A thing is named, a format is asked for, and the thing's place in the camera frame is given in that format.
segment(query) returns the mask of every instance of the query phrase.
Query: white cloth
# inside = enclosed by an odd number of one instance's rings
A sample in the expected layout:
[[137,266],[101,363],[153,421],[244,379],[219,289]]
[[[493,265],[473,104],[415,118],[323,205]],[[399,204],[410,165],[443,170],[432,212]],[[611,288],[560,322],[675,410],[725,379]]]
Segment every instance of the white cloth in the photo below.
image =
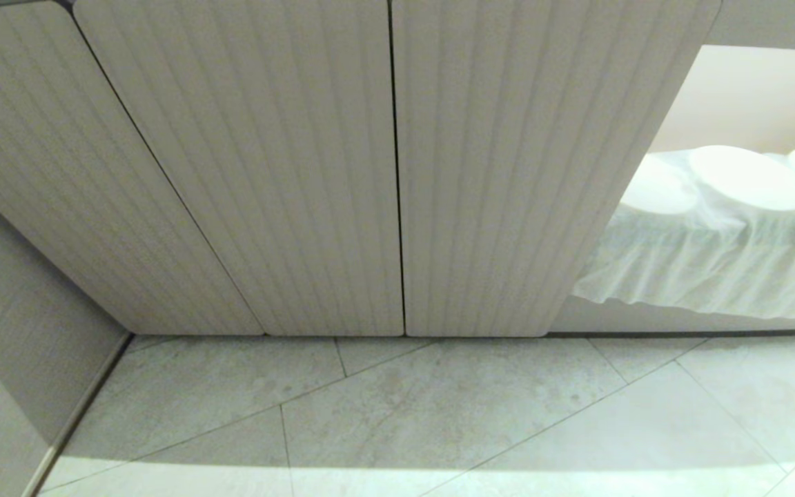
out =
[[619,205],[572,293],[593,302],[795,318],[795,211],[729,200],[694,175],[689,151],[657,155],[687,177],[697,205],[680,215]]

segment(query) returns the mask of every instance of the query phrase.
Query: stack of plates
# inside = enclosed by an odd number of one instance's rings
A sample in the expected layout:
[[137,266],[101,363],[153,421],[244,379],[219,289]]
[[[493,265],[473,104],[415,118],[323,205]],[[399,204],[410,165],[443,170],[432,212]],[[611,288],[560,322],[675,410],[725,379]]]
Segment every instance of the stack of plates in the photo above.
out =
[[766,155],[713,145],[693,150],[691,169],[722,195],[768,211],[795,211],[795,172]]
[[684,174],[654,155],[646,155],[621,204],[653,214],[682,214],[695,207],[698,196]]

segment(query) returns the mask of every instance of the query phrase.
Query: cabinet door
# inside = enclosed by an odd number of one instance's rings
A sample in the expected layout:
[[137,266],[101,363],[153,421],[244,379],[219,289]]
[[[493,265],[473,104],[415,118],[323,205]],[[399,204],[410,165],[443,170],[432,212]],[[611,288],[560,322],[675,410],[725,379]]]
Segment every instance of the cabinet door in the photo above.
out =
[[268,333],[403,333],[385,0],[75,16]]
[[0,212],[131,331],[262,332],[53,2],[0,7]]
[[719,0],[394,0],[407,333],[541,336]]

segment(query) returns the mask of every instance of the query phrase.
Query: wall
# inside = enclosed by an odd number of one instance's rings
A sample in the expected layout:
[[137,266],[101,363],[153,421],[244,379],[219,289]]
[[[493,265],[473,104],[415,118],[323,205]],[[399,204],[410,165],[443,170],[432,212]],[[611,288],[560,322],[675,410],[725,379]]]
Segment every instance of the wall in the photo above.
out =
[[0,496],[38,478],[127,336],[0,217]]
[[701,47],[649,151],[795,149],[795,50]]

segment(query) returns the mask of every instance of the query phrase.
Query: white cabinet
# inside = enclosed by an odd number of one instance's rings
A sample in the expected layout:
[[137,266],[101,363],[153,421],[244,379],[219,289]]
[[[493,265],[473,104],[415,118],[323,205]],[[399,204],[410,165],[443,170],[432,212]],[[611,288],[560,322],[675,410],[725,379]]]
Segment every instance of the white cabinet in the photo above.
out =
[[0,7],[0,212],[131,331],[262,332],[53,2]]
[[541,336],[719,0],[395,0],[406,329]]
[[404,333],[385,0],[75,16],[267,333]]

